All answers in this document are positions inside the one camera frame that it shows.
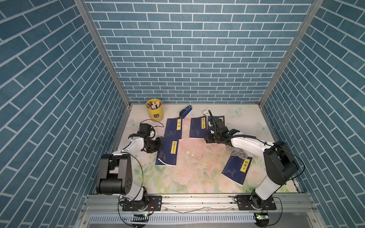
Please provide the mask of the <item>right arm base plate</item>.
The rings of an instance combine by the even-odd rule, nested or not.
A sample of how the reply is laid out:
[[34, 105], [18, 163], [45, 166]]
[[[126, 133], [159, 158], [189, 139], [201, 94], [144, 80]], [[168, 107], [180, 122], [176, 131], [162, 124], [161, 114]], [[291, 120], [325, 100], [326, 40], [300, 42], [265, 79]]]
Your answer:
[[237, 203], [240, 211], [275, 211], [277, 209], [272, 196], [266, 200], [262, 200], [258, 196], [252, 195], [236, 195], [233, 200]]

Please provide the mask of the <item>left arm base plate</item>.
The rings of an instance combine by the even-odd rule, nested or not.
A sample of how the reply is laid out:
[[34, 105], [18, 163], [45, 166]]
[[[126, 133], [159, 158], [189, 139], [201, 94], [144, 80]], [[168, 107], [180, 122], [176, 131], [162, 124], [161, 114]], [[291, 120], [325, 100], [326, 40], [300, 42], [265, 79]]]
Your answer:
[[120, 202], [122, 211], [160, 211], [162, 207], [161, 195], [148, 195], [141, 200]]

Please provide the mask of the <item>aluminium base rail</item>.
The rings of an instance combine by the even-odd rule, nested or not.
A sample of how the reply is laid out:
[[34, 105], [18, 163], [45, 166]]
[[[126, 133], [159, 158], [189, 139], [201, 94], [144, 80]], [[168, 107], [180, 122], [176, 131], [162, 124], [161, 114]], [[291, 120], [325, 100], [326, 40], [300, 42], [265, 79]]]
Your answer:
[[[155, 212], [193, 213], [204, 210], [213, 212], [240, 211], [233, 200], [236, 195], [248, 193], [214, 193], [214, 194], [151, 194], [162, 196], [162, 207]], [[277, 209], [272, 212], [316, 212], [317, 208], [307, 193], [278, 193], [273, 195]], [[83, 214], [115, 214], [122, 211], [117, 195], [88, 195], [82, 208]]]

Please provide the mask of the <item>aluminium corner post left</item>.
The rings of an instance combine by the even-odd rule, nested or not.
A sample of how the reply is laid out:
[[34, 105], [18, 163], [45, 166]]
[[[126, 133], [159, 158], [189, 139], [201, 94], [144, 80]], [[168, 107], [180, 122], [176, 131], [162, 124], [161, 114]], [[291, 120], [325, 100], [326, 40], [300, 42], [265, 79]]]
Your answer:
[[121, 98], [122, 98], [122, 100], [123, 100], [123, 102], [126, 106], [126, 108], [129, 109], [130, 106], [131, 106], [131, 103], [129, 102], [128, 97], [127, 97], [127, 95], [126, 95], [126, 93], [125, 93], [125, 91], [124, 91], [124, 89], [121, 85], [120, 79], [119, 79], [119, 77], [116, 73], [116, 70], [115, 70], [115, 68], [112, 64], [112, 61], [111, 61], [111, 59], [108, 55], [108, 52], [105, 49], [105, 46], [104, 46], [104, 44], [102, 42], [102, 39], [101, 39], [101, 37], [98, 33], [98, 30], [97, 30], [97, 28], [96, 28], [96, 26], [95, 26], [95, 24], [92, 20], [91, 14], [90, 14], [87, 6], [86, 6], [85, 1], [74, 0], [74, 3], [76, 5], [83, 21], [84, 21], [84, 23], [85, 23], [85, 25], [86, 25], [93, 41], [94, 41], [97, 49], [99, 50], [101, 58], [102, 58], [102, 60], [105, 64], [108, 72], [110, 73], [110, 76], [111, 76], [113, 82], [115, 83], [115, 85], [116, 85], [116, 87], [119, 91], [119, 94], [120, 94], [120, 96], [121, 96]]

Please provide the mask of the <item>grey wiping cloth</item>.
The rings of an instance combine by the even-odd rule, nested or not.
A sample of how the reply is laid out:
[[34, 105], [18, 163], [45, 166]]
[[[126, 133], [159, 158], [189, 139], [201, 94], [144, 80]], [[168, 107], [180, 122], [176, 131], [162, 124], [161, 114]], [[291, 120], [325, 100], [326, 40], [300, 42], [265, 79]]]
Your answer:
[[226, 150], [231, 153], [231, 156], [239, 157], [243, 160], [248, 158], [247, 153], [241, 148], [226, 145]]

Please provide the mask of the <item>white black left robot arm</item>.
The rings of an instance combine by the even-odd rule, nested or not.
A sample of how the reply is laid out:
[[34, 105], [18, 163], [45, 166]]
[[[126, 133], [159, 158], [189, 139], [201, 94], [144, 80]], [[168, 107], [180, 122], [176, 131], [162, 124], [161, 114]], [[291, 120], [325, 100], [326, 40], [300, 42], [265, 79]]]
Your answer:
[[132, 159], [137, 152], [152, 154], [160, 150], [162, 140], [148, 123], [141, 123], [138, 131], [111, 154], [104, 154], [99, 160], [96, 192], [104, 195], [120, 195], [129, 201], [146, 202], [147, 190], [133, 183]]

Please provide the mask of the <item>yellow pen cup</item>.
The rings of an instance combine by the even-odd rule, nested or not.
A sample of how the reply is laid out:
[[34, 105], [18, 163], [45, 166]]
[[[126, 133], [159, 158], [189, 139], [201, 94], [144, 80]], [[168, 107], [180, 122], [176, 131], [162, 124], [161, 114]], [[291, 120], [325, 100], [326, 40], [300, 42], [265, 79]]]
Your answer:
[[163, 119], [163, 105], [159, 99], [150, 99], [145, 104], [149, 117], [152, 120], [160, 121]]

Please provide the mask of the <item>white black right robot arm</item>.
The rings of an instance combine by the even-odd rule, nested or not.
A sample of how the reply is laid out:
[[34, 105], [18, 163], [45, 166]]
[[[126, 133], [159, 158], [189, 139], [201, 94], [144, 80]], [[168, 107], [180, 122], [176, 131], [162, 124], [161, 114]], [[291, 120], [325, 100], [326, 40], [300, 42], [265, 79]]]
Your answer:
[[255, 136], [245, 135], [236, 129], [229, 130], [222, 119], [208, 117], [204, 139], [207, 143], [221, 143], [234, 150], [247, 151], [263, 158], [266, 176], [252, 193], [252, 201], [263, 203], [298, 171], [294, 154], [283, 141], [264, 142]]

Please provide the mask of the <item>aluminium corner post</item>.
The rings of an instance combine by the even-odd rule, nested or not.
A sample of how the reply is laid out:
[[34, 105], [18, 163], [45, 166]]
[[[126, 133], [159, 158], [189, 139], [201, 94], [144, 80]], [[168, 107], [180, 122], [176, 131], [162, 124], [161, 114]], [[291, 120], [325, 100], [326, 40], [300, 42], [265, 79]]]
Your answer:
[[284, 72], [284, 69], [288, 65], [290, 59], [292, 58], [294, 52], [296, 51], [299, 43], [303, 39], [306, 31], [308, 30], [309, 26], [311, 25], [314, 17], [318, 13], [320, 7], [322, 6], [324, 0], [314, 0], [311, 6], [308, 9], [308, 12], [306, 16], [304, 17], [304, 20], [300, 24], [297, 33], [295, 34], [294, 38], [292, 39], [288, 50], [285, 52], [282, 61], [279, 63], [278, 68], [276, 72], [273, 74], [273, 77], [271, 81], [268, 84], [267, 89], [265, 90], [262, 98], [259, 101], [259, 108], [262, 110], [264, 107], [264, 104], [268, 100], [271, 92], [273, 91], [275, 85], [277, 84], [278, 80], [280, 79], [282, 73]]
[[102, 58], [102, 60], [105, 64], [108, 72], [110, 73], [110, 76], [111, 76], [113, 82], [115, 83], [115, 85], [116, 85], [116, 87], [119, 91], [119, 94], [120, 94], [120, 96], [121, 96], [121, 98], [122, 98], [122, 100], [123, 100], [123, 102], [126, 106], [126, 108], [129, 109], [130, 106], [131, 106], [131, 103], [129, 102], [128, 97], [127, 97], [127, 95], [126, 95], [126, 93], [125, 93], [125, 91], [124, 91], [124, 89], [121, 85], [120, 79], [119, 79], [119, 77], [116, 73], [116, 70], [115, 70], [115, 68], [112, 64], [112, 61], [111, 61], [111, 59], [108, 55], [108, 52], [105, 49], [105, 46], [104, 46], [104, 44], [102, 42], [102, 39], [101, 39], [101, 37], [98, 33], [98, 30], [97, 30], [97, 28], [96, 28], [96, 26], [95, 26], [95, 24], [92, 20], [91, 14], [90, 14], [87, 6], [86, 6], [85, 1], [74, 0], [74, 3], [76, 5], [83, 21], [84, 21], [84, 23], [85, 23], [85, 25], [86, 25], [93, 41], [94, 41], [97, 49], [99, 50], [101, 58]]

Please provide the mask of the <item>blue book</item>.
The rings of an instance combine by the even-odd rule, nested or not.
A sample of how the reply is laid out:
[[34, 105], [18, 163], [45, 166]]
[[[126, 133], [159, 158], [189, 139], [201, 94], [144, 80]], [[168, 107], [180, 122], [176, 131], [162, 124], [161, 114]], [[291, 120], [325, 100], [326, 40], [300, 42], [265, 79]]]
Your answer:
[[178, 145], [178, 140], [163, 138], [162, 147], [157, 152], [156, 165], [176, 166]]
[[182, 126], [183, 126], [183, 119], [181, 117], [168, 118], [166, 122], [164, 137], [180, 140], [182, 138], [182, 131], [183, 131]]
[[190, 123], [189, 137], [203, 139], [206, 133], [207, 133], [206, 116], [192, 118]]
[[242, 159], [237, 156], [230, 156], [222, 174], [239, 185], [243, 185], [252, 163], [252, 157]]
[[225, 127], [224, 116], [208, 116], [207, 132], [214, 133], [216, 130], [221, 130]]

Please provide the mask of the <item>blue black stapler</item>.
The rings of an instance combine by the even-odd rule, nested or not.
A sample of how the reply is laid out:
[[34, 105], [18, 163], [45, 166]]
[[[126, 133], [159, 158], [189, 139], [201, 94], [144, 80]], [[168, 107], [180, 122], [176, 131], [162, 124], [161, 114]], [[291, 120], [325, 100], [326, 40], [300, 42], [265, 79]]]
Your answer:
[[192, 109], [193, 109], [192, 106], [188, 105], [186, 108], [180, 111], [179, 117], [184, 119], [191, 112]]

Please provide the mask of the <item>small white stapler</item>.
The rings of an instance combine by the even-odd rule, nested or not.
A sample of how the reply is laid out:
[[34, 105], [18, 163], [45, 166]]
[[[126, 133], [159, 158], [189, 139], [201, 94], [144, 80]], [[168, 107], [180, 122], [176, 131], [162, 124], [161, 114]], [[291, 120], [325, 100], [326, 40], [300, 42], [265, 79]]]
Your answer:
[[204, 111], [203, 111], [203, 114], [204, 114], [205, 116], [210, 116], [210, 115], [211, 115], [211, 111], [210, 111], [210, 110], [204, 110]]

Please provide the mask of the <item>aluminium corner post right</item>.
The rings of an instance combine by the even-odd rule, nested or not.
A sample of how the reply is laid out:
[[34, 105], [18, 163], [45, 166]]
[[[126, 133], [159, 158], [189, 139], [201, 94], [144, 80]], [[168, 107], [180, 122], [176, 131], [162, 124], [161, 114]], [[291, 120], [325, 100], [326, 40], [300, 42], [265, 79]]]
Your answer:
[[288, 50], [285, 52], [282, 61], [279, 63], [278, 68], [276, 72], [273, 74], [273, 77], [271, 81], [268, 84], [267, 89], [265, 90], [262, 98], [259, 101], [259, 108], [262, 110], [264, 107], [264, 104], [268, 100], [271, 92], [273, 91], [275, 85], [277, 84], [278, 80], [280, 79], [282, 73], [284, 72], [284, 69], [288, 65], [290, 59], [292, 58], [294, 52], [296, 51], [299, 43], [303, 39], [306, 31], [308, 30], [309, 26], [311, 25], [314, 17], [318, 13], [320, 7], [322, 6], [324, 0], [314, 0], [311, 6], [308, 9], [308, 12], [306, 16], [304, 17], [304, 20], [300, 24], [297, 33], [295, 34], [294, 38], [292, 39]]

